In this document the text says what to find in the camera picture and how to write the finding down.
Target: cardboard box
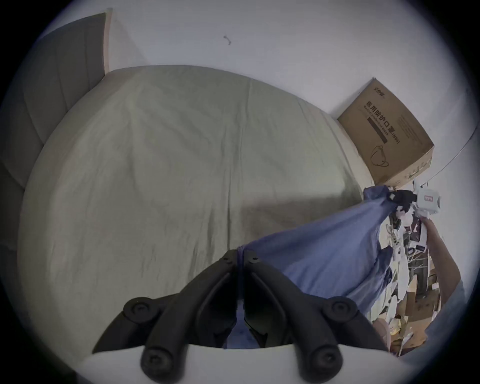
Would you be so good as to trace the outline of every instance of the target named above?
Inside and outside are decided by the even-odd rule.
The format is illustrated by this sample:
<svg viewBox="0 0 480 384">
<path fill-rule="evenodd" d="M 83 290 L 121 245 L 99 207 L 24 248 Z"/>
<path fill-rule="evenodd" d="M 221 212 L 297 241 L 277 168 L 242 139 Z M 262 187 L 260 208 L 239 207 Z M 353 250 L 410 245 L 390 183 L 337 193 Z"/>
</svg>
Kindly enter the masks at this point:
<svg viewBox="0 0 480 384">
<path fill-rule="evenodd" d="M 413 313 L 408 316 L 408 322 L 417 320 L 432 319 L 433 311 L 438 309 L 440 291 L 435 289 L 428 291 L 425 297 L 417 298 Z"/>
<path fill-rule="evenodd" d="M 357 147 L 375 185 L 399 188 L 430 166 L 432 141 L 402 102 L 376 79 L 338 121 Z"/>
</svg>

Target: white device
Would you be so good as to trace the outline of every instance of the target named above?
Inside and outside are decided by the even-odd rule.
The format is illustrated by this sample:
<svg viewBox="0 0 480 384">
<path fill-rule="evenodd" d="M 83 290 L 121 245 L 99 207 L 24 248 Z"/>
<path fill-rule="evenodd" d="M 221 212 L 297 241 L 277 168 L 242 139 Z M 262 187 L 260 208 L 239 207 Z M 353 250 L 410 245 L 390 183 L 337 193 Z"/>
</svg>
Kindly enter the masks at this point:
<svg viewBox="0 0 480 384">
<path fill-rule="evenodd" d="M 440 212 L 440 195 L 437 191 L 418 188 L 414 193 L 417 195 L 415 204 L 417 216 L 428 217 L 429 214 Z"/>
</svg>

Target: bed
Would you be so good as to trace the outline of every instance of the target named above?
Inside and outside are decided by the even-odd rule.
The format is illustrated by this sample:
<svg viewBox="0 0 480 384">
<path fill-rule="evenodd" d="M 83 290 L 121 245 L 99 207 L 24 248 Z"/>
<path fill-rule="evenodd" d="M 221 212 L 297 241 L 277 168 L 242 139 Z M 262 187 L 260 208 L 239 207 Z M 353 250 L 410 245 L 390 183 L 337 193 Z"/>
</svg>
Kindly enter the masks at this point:
<svg viewBox="0 0 480 384">
<path fill-rule="evenodd" d="M 127 300 L 176 293 L 226 250 L 352 206 L 373 185 L 334 119 L 254 79 L 124 68 L 77 96 L 28 174 L 4 172 L 19 192 L 3 242 L 18 263 L 16 300 L 72 367 Z"/>
</svg>

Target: person's arm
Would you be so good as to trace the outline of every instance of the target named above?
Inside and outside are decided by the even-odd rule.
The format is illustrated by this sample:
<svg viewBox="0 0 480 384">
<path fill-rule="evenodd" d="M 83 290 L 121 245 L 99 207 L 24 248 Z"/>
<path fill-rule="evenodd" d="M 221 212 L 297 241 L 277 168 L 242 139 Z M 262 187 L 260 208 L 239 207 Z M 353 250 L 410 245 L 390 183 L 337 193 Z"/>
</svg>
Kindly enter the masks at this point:
<svg viewBox="0 0 480 384">
<path fill-rule="evenodd" d="M 442 303 L 446 303 L 460 282 L 460 271 L 430 219 L 421 218 L 427 228 L 427 248 L 435 265 Z"/>
</svg>

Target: person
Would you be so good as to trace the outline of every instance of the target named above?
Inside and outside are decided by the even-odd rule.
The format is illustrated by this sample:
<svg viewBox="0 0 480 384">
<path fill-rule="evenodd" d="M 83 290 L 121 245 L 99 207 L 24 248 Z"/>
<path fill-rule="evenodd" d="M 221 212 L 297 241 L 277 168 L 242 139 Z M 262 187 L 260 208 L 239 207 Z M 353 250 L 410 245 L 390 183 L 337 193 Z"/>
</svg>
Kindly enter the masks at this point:
<svg viewBox="0 0 480 384">
<path fill-rule="evenodd" d="M 426 364 L 442 350 L 458 326 L 466 301 L 460 271 L 443 242 L 437 227 L 429 218 L 422 217 L 427 229 L 427 248 L 437 274 L 442 308 L 425 330 L 427 340 L 423 345 L 400 358 L 412 364 Z"/>
</svg>

